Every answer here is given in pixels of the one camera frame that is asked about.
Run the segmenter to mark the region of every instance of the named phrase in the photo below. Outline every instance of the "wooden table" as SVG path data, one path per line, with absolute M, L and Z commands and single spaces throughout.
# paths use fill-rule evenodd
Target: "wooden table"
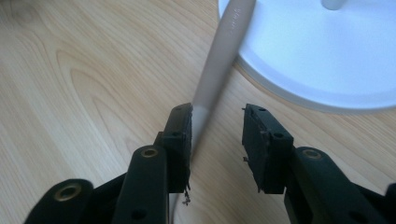
M 0 223 L 22 223 L 54 184 L 97 187 L 190 102 L 215 33 L 215 0 L 0 1 Z M 354 182 L 396 180 L 396 109 L 334 115 L 260 88 L 237 66 L 194 155 L 191 205 L 176 223 L 288 223 L 258 194 L 241 146 L 246 103 L 269 109 L 295 146 L 327 152 Z

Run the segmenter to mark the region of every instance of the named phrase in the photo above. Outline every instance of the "wood grain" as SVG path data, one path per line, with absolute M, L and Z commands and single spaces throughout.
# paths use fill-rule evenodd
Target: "wood grain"
M 0 223 L 22 223 L 54 184 L 98 186 L 190 102 L 216 30 L 214 0 L 0 0 Z M 288 223 L 258 194 L 240 142 L 246 103 L 268 108 L 296 146 L 327 152 L 354 182 L 396 180 L 396 110 L 334 115 L 287 102 L 233 69 L 192 162 L 176 223 Z

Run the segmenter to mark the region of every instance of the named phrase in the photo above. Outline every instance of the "metal screw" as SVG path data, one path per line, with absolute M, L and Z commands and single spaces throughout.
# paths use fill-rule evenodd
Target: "metal screw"
M 149 148 L 145 148 L 141 154 L 142 154 L 142 157 L 144 157 L 144 158 L 152 158 L 152 157 L 155 157 L 158 155 L 158 150 L 155 148 L 149 147 Z
M 81 185 L 79 183 L 71 183 L 58 189 L 53 198 L 58 202 L 69 201 L 81 193 Z
M 303 150 L 303 154 L 307 158 L 312 159 L 312 160 L 320 160 L 321 159 L 321 154 L 313 149 L 305 149 L 305 150 Z

